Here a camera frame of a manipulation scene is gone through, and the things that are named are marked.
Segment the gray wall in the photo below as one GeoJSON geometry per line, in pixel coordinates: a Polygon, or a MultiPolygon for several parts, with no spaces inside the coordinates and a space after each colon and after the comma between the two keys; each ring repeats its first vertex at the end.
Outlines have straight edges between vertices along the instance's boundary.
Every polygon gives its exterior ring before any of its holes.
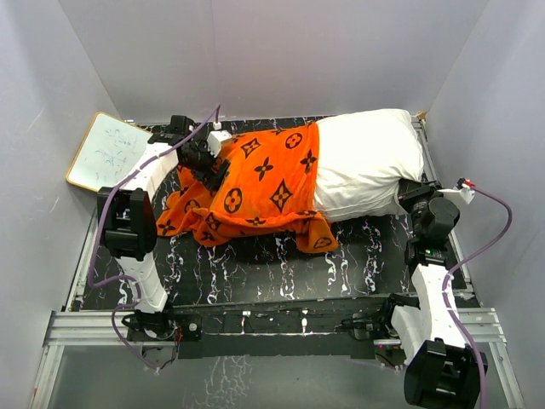
{"type": "Polygon", "coordinates": [[[125,118],[427,110],[486,0],[60,0],[125,118]]]}
{"type": "MultiPolygon", "coordinates": [[[[506,199],[506,238],[469,265],[480,300],[496,307],[525,400],[543,407],[545,362],[545,2],[486,7],[428,115],[443,182],[473,179],[506,199]]],[[[458,232],[466,255],[502,228],[501,206],[477,197],[458,232]]]]}
{"type": "Polygon", "coordinates": [[[94,112],[116,113],[56,0],[0,0],[0,407],[28,405],[92,194],[64,174],[94,112]]]}

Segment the purple cable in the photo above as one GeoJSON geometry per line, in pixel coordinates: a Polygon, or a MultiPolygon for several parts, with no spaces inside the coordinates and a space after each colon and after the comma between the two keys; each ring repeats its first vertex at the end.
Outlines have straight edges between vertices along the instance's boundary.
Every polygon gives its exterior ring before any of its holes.
{"type": "Polygon", "coordinates": [[[511,210],[511,206],[509,206],[505,201],[498,198],[497,196],[487,193],[485,191],[480,190],[479,188],[473,186],[472,189],[475,192],[478,192],[482,194],[483,196],[486,196],[489,199],[495,200],[497,203],[505,207],[505,209],[508,211],[508,220],[505,223],[505,227],[503,230],[488,244],[482,247],[481,249],[475,251],[471,256],[466,258],[465,260],[460,261],[455,265],[453,268],[449,270],[449,272],[446,274],[445,279],[443,280],[443,300],[445,301],[445,306],[449,310],[449,315],[458,327],[458,329],[463,333],[464,337],[468,340],[469,345],[471,345],[471,348],[473,349],[473,353],[475,355],[475,360],[477,361],[477,367],[479,368],[479,386],[480,386],[480,409],[485,409],[487,404],[487,394],[486,394],[486,378],[485,378],[485,364],[480,356],[479,348],[477,347],[477,343],[469,333],[468,329],[463,325],[463,323],[460,321],[460,319],[456,316],[454,311],[452,310],[452,306],[450,305],[449,298],[446,294],[447,287],[449,285],[450,280],[454,277],[454,272],[460,268],[463,264],[466,264],[467,262],[470,262],[473,260],[476,256],[481,255],[488,249],[490,249],[495,243],[500,240],[505,233],[508,232],[509,228],[511,227],[511,223],[513,222],[513,211],[511,210]]]}
{"type": "Polygon", "coordinates": [[[138,357],[142,362],[144,362],[144,364],[146,366],[148,366],[149,368],[153,369],[156,372],[158,372],[159,366],[154,365],[152,362],[150,362],[149,360],[144,358],[136,349],[134,349],[130,345],[129,341],[127,341],[127,339],[121,334],[121,332],[119,331],[118,326],[116,325],[116,322],[115,322],[115,315],[116,315],[117,311],[121,311],[122,309],[134,308],[134,307],[136,307],[136,305],[138,305],[138,302],[140,301],[140,299],[142,297],[142,289],[140,288],[140,285],[139,285],[138,281],[136,281],[136,279],[134,277],[130,277],[130,276],[124,275],[124,274],[119,274],[119,275],[110,277],[109,279],[104,279],[104,280],[102,280],[102,281],[100,281],[98,283],[93,282],[93,275],[95,274],[96,256],[98,254],[99,247],[100,247],[100,236],[101,236],[102,230],[104,229],[104,224],[106,222],[106,213],[108,212],[108,209],[110,208],[110,205],[112,204],[113,197],[119,191],[119,189],[125,183],[127,183],[128,181],[133,179],[136,175],[138,175],[141,172],[141,170],[143,170],[151,162],[154,162],[155,160],[157,160],[159,158],[162,158],[165,155],[168,155],[169,153],[171,153],[172,151],[174,151],[178,147],[181,147],[184,143],[189,142],[208,123],[208,121],[210,121],[210,119],[214,116],[214,114],[215,114],[216,122],[217,122],[217,119],[219,118],[219,115],[220,115],[220,106],[221,106],[220,104],[216,105],[215,108],[210,113],[210,115],[191,134],[189,134],[184,139],[182,139],[181,141],[176,143],[174,146],[172,146],[169,149],[165,150],[164,152],[160,153],[158,156],[154,156],[153,158],[149,158],[146,162],[144,162],[140,166],[139,169],[135,170],[133,173],[131,173],[130,175],[125,177],[122,181],[120,181],[115,187],[113,187],[112,191],[110,192],[110,194],[106,198],[106,202],[104,203],[104,209],[102,210],[102,213],[100,214],[99,224],[98,224],[98,226],[96,228],[95,243],[93,244],[93,252],[91,254],[91,261],[89,262],[89,270],[87,272],[87,284],[88,284],[88,286],[90,288],[101,288],[104,285],[112,283],[113,281],[121,281],[121,280],[132,281],[135,284],[136,301],[132,302],[132,303],[129,303],[129,304],[119,304],[113,309],[113,311],[112,311],[112,326],[113,326],[113,330],[116,332],[116,334],[118,335],[121,342],[124,343],[125,346],[130,349],[130,352],[132,352],[136,357],[138,357]]]}

